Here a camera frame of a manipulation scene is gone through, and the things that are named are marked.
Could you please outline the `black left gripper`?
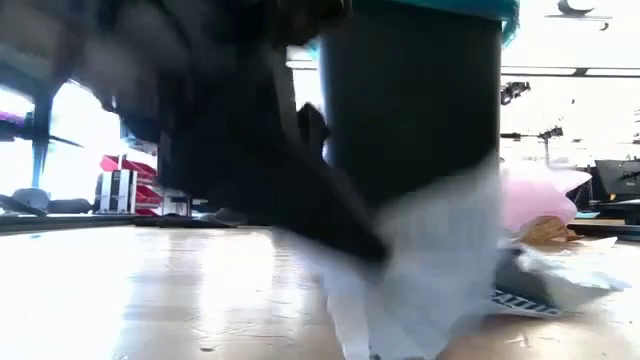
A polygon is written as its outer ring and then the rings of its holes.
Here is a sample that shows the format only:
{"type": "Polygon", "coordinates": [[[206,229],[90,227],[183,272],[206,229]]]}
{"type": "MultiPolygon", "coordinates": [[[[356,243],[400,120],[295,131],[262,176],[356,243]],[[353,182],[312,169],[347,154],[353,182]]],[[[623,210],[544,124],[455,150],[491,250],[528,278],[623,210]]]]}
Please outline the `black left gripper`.
{"type": "MultiPolygon", "coordinates": [[[[318,178],[283,119],[295,105],[286,51],[350,14],[350,0],[90,0],[76,74],[139,139],[177,190],[246,190],[318,178]]],[[[301,141],[323,158],[330,136],[311,103],[301,141]]]]}

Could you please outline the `black trash bin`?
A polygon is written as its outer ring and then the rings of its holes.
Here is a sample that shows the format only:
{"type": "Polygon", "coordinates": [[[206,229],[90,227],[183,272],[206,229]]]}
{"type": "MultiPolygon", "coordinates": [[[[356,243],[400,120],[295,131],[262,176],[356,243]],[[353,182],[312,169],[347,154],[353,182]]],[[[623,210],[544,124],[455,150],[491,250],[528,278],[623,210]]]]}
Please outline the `black trash bin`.
{"type": "Polygon", "coordinates": [[[498,169],[501,26],[394,0],[352,0],[319,40],[330,162],[379,207],[498,169]]]}

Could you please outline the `white translucent plastic packet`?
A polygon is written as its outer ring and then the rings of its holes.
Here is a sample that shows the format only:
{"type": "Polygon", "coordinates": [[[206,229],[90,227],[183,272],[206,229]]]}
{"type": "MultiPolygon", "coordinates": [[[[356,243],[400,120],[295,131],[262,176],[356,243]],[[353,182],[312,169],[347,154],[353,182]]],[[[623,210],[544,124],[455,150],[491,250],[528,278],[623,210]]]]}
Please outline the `white translucent plastic packet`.
{"type": "Polygon", "coordinates": [[[449,175],[384,204],[381,265],[292,233],[290,248],[320,277],[345,360],[435,360],[487,312],[501,231],[499,163],[449,175]]]}

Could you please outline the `teal plastic bin liner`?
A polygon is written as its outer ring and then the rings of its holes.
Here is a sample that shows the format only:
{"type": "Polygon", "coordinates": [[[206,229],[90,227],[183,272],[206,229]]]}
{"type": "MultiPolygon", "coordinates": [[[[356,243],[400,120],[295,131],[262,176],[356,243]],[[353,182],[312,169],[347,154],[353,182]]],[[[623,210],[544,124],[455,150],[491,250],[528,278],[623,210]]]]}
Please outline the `teal plastic bin liner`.
{"type": "MultiPolygon", "coordinates": [[[[501,23],[502,48],[506,48],[519,30],[520,0],[287,0],[295,6],[316,12],[323,22],[324,12],[331,7],[353,6],[356,15],[372,15],[376,20],[401,23],[404,20],[424,20],[425,16],[463,15],[501,23]]],[[[345,9],[327,15],[327,24],[347,17],[345,9]]]]}

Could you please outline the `pink plastic bag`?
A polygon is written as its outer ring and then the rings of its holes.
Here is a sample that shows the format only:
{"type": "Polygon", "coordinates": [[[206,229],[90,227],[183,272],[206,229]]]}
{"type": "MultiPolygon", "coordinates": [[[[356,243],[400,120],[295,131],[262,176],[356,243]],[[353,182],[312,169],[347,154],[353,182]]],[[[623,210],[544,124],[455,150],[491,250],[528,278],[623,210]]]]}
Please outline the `pink plastic bag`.
{"type": "Polygon", "coordinates": [[[592,178],[583,171],[551,169],[540,163],[501,163],[500,174],[503,226],[511,232],[542,216],[567,224],[578,212],[567,194],[592,178]]]}

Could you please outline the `red bin shelf rack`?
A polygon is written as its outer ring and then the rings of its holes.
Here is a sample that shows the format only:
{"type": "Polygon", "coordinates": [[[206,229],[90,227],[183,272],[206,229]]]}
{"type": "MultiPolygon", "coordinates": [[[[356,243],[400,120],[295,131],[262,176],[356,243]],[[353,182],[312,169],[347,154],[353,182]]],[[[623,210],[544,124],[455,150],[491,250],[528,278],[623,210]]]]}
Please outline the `red bin shelf rack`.
{"type": "Polygon", "coordinates": [[[104,155],[100,162],[94,211],[99,214],[157,216],[163,198],[153,190],[156,170],[125,156],[104,155]]]}

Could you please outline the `ceiling spotlight rig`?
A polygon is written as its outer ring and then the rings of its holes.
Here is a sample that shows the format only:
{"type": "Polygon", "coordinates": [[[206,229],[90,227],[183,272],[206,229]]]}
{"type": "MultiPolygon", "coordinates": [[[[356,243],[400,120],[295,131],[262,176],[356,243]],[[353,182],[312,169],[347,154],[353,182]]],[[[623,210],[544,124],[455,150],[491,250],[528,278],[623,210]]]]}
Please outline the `ceiling spotlight rig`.
{"type": "Polygon", "coordinates": [[[507,82],[500,89],[500,104],[506,106],[530,90],[531,85],[529,82],[507,82]]]}

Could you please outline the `dark bundle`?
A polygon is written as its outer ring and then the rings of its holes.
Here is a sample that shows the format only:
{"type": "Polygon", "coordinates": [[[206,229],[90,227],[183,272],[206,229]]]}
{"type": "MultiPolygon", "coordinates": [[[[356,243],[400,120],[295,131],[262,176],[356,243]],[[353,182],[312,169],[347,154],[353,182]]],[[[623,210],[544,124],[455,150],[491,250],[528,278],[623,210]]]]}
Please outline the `dark bundle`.
{"type": "Polygon", "coordinates": [[[84,198],[50,200],[47,206],[49,214],[88,214],[93,204],[84,198]]]}
{"type": "Polygon", "coordinates": [[[21,209],[36,215],[46,214],[50,202],[48,193],[39,188],[17,189],[12,199],[19,203],[21,209]]]}

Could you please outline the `black computer monitor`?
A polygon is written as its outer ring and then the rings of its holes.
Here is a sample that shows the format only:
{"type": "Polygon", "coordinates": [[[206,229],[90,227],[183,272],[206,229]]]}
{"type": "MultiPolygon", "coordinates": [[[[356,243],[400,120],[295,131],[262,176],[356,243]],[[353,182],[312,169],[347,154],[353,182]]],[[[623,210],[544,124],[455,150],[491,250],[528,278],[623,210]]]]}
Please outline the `black computer monitor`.
{"type": "Polygon", "coordinates": [[[607,201],[640,199],[640,161],[596,160],[595,164],[607,201]]]}

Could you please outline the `black overhead rig frame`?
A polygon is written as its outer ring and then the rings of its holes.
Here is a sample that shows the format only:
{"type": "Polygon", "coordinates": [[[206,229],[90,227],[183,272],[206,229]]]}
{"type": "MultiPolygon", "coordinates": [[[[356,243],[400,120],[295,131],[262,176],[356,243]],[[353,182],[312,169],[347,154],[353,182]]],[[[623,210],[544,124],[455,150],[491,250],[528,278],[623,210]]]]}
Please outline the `black overhead rig frame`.
{"type": "Polygon", "coordinates": [[[514,141],[520,141],[523,138],[536,138],[536,139],[541,139],[543,141],[543,145],[544,145],[544,160],[545,160],[545,164],[549,165],[550,164],[550,149],[549,149],[549,141],[551,138],[558,138],[558,137],[562,137],[564,135],[564,131],[561,127],[559,126],[554,126],[553,128],[546,130],[544,132],[538,133],[538,134],[522,134],[522,133],[516,133],[516,132],[511,132],[511,133],[501,133],[500,134],[500,138],[501,139],[512,139],[514,141]]]}

